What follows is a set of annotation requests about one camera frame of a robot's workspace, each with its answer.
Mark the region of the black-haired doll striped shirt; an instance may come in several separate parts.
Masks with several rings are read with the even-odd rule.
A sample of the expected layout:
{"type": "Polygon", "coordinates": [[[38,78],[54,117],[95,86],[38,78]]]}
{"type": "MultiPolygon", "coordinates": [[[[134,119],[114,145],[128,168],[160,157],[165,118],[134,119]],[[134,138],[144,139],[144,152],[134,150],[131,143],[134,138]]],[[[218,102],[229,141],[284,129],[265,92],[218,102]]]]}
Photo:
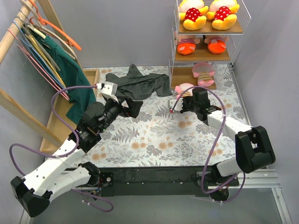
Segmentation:
{"type": "Polygon", "coordinates": [[[192,54],[200,43],[200,39],[194,35],[176,35],[175,40],[178,53],[184,56],[192,54]]]}

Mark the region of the yellow frog plush big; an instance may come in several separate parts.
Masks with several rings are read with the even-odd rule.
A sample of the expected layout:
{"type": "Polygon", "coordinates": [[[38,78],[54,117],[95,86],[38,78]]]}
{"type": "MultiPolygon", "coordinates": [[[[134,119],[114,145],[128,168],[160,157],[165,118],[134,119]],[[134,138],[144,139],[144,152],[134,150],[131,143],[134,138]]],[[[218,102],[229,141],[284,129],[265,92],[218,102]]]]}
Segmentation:
{"type": "Polygon", "coordinates": [[[209,7],[202,0],[183,0],[179,6],[179,17],[185,29],[194,31],[206,24],[209,7]]]}

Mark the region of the yellow frog plush small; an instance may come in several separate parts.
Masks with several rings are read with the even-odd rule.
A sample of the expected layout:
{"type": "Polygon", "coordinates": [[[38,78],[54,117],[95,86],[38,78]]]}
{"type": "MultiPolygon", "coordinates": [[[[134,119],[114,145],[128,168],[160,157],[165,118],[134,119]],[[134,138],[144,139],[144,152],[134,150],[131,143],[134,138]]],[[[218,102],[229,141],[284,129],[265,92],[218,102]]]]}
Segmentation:
{"type": "Polygon", "coordinates": [[[216,30],[228,30],[237,21],[237,11],[240,5],[236,0],[214,0],[206,14],[216,30]]]}

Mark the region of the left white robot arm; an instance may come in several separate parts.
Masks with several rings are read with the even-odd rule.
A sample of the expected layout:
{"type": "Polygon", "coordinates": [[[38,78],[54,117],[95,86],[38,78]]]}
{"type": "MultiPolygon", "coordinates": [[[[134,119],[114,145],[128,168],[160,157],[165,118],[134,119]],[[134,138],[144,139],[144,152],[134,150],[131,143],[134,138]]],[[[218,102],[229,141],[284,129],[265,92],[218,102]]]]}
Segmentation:
{"type": "Polygon", "coordinates": [[[107,99],[105,104],[95,102],[88,106],[77,128],[61,147],[42,165],[24,177],[15,177],[11,187],[15,198],[30,217],[43,213],[58,196],[81,185],[97,186],[102,181],[100,170],[91,162],[63,175],[74,161],[85,155],[101,139],[101,133],[118,116],[136,118],[142,101],[130,98],[107,99]]]}

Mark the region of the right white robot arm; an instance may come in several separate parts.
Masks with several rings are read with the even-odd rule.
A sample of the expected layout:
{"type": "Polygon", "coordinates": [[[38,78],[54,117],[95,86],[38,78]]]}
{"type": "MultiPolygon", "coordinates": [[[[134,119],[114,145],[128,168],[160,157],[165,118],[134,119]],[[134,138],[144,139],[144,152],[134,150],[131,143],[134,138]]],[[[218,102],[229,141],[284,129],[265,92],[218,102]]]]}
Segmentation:
{"type": "Polygon", "coordinates": [[[235,143],[235,156],[211,167],[207,177],[222,185],[239,173],[249,174],[275,163],[276,156],[266,129],[252,127],[228,116],[225,109],[211,105],[208,89],[193,86],[192,95],[184,97],[181,112],[193,112],[207,126],[219,130],[235,143]]]}

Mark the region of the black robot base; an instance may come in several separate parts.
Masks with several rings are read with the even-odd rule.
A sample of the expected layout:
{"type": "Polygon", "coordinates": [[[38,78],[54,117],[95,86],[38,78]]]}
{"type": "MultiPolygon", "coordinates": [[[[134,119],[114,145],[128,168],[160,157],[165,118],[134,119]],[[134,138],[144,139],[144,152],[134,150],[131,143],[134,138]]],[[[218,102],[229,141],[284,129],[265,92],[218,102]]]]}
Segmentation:
{"type": "Polygon", "coordinates": [[[101,196],[179,196],[207,198],[201,191],[202,166],[100,168],[100,183],[80,184],[84,190],[101,187],[101,196]]]}

